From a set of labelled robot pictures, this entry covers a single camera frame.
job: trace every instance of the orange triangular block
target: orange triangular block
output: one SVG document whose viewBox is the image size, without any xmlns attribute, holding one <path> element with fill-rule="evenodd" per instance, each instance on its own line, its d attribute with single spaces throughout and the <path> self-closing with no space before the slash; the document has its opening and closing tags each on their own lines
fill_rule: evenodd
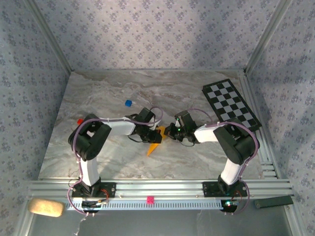
<svg viewBox="0 0 315 236">
<path fill-rule="evenodd" d="M 156 128 L 156 129 L 159 129 L 161 131 L 162 141 L 163 141 L 163 139 L 166 138 L 166 136 L 164 135 L 165 127 L 164 126 L 160 126 L 160 127 Z M 160 145 L 160 144 L 151 144 L 150 147 L 149 147 L 147 156 L 149 156 L 151 154 L 151 152 L 153 152 L 154 149 L 157 148 L 158 145 Z"/>
</svg>

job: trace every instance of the beige sponge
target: beige sponge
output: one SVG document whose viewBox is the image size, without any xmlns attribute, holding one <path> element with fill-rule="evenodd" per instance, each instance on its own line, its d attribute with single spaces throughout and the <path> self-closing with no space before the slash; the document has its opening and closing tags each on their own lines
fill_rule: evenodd
<svg viewBox="0 0 315 236">
<path fill-rule="evenodd" d="M 63 214 L 64 207 L 64 203 L 54 200 L 33 198 L 29 202 L 28 209 L 35 214 L 59 217 Z"/>
</svg>

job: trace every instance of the marble surface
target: marble surface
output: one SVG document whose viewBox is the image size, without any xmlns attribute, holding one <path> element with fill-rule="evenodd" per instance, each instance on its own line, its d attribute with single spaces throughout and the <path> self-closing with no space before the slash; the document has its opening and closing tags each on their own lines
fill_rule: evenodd
<svg viewBox="0 0 315 236">
<path fill-rule="evenodd" d="M 164 110 L 161 125 L 169 125 L 173 116 L 195 107 L 218 120 L 203 95 L 203 85 L 230 78 L 242 93 L 235 72 L 122 70 L 72 72 L 55 127 L 41 167 L 39 178 L 78 177 L 78 165 L 67 139 L 77 120 L 88 113 L 103 118 L 120 118 L 138 113 L 143 107 L 160 106 Z M 133 101 L 131 107 L 125 101 Z M 191 112 L 197 125 L 210 123 L 200 112 Z M 167 138 L 149 156 L 149 144 L 134 143 L 127 136 L 107 139 L 97 156 L 102 178 L 217 178 L 226 156 L 218 143 L 185 147 Z M 258 156 L 244 172 L 244 178 L 262 178 Z"/>
</svg>

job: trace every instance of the black and white checkerboard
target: black and white checkerboard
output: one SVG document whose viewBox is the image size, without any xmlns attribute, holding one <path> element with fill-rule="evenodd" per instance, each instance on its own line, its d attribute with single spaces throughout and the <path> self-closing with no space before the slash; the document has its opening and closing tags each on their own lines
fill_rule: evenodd
<svg viewBox="0 0 315 236">
<path fill-rule="evenodd" d="M 261 123 L 229 79 L 205 85 L 202 89 L 219 121 L 237 117 L 250 131 L 256 131 Z"/>
</svg>

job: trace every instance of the patterned wallpaper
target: patterned wallpaper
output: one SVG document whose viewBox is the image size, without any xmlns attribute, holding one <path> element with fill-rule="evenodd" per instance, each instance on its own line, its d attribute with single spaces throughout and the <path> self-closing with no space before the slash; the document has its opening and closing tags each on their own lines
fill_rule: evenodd
<svg viewBox="0 0 315 236">
<path fill-rule="evenodd" d="M 37 179 L 68 76 L 23 1 L 0 1 L 0 235 Z"/>
<path fill-rule="evenodd" d="M 244 68 L 278 0 L 37 0 L 74 70 Z"/>
<path fill-rule="evenodd" d="M 250 75 L 277 161 L 315 236 L 315 3 L 293 1 Z"/>
</svg>

